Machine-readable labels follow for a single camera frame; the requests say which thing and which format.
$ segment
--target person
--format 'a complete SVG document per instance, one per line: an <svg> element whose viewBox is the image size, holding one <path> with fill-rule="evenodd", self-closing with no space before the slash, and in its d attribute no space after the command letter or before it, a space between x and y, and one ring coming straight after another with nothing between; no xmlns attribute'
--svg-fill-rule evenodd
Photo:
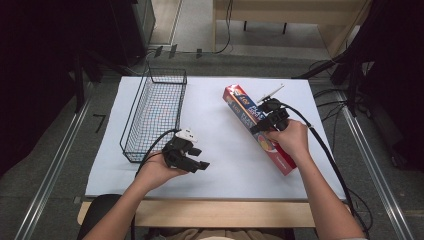
<svg viewBox="0 0 424 240"><path fill-rule="evenodd" d="M320 239L364 239L360 226L315 165L309 152L307 133L308 128L304 124L289 119L288 127L284 131L270 131L266 133L266 136L271 141L278 142L295 161L305 186L318 237ZM152 156L116 204L84 239L124 239L134 213L144 196L168 180L184 174L187 172L167 167L162 154ZM187 239L190 236L186 232L183 237L174 236L173 239ZM266 236L255 237L249 232L247 236L248 238L250 236L250 239L267 239Z"/></svg>

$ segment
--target wire basket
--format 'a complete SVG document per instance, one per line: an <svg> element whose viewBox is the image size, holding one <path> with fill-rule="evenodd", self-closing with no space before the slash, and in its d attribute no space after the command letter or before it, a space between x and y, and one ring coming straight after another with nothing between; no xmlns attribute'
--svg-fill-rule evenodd
<svg viewBox="0 0 424 240"><path fill-rule="evenodd" d="M146 69L120 141L123 154L132 163L140 163L161 134L179 128L187 85L184 69ZM161 150L172 137L166 135L152 150Z"/></svg>

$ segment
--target white sheet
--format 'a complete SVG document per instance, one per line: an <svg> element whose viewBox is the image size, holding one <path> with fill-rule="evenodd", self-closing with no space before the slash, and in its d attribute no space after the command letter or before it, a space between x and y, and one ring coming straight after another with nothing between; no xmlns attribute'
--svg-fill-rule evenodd
<svg viewBox="0 0 424 240"><path fill-rule="evenodd" d="M123 77L112 108L103 142L91 169L86 196L122 194L134 179L138 164L123 156L119 141L141 78ZM274 97L299 110L315 127L328 146L315 101L307 80L188 77L180 127L189 127L203 152L193 159L210 162L206 171L180 176L148 197L200 199L306 199L299 171L280 173L259 144L239 122L222 99L224 88L239 84L256 101L283 83ZM291 118L298 119L289 110ZM309 134L311 154L337 196L345 199L330 163Z"/></svg>

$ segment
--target toothpaste box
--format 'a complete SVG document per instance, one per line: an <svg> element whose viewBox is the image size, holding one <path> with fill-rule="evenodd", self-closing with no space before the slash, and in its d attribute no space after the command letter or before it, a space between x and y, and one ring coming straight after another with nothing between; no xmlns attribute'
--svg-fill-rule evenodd
<svg viewBox="0 0 424 240"><path fill-rule="evenodd" d="M249 132L251 127L265 118L265 114L258 109L256 104L239 85L226 87L223 98ZM284 176L296 168L293 159L284 152L278 143L269 141L262 132L252 134L252 136Z"/></svg>

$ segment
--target human hand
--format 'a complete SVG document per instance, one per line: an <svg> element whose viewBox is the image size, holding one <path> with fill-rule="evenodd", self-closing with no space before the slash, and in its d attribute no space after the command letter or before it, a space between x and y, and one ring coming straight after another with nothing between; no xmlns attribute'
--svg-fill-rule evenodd
<svg viewBox="0 0 424 240"><path fill-rule="evenodd" d="M187 174L184 170L168 167L163 158L163 154L153 153L140 169L134 182L140 183L143 188L150 191L163 185L169 179L184 174Z"/></svg>
<svg viewBox="0 0 424 240"><path fill-rule="evenodd" d="M309 154L308 128L303 123L288 119L288 126L284 131L266 132L265 136L271 141L278 142L291 157L298 154Z"/></svg>

